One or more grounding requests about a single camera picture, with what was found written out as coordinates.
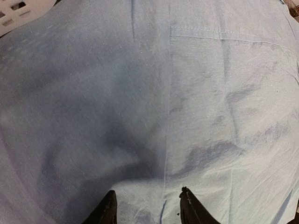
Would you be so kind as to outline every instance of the light blue fabric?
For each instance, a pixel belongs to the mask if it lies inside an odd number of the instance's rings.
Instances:
[[[299,197],[299,24],[277,0],[63,0],[0,39],[0,223],[285,224]]]

